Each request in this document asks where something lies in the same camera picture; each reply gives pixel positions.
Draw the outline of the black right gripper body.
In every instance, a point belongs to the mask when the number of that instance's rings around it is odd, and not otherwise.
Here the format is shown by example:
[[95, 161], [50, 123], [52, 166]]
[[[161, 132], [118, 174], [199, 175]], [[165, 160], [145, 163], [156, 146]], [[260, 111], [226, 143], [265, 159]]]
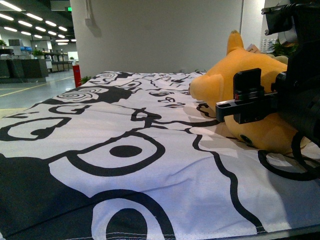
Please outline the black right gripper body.
[[216, 103], [215, 112], [219, 122], [233, 116], [238, 124], [261, 121], [268, 115], [279, 113], [290, 125], [298, 122], [297, 74], [290, 69], [276, 75], [271, 92], [262, 86], [262, 69], [254, 68], [237, 72], [233, 77], [233, 99]]

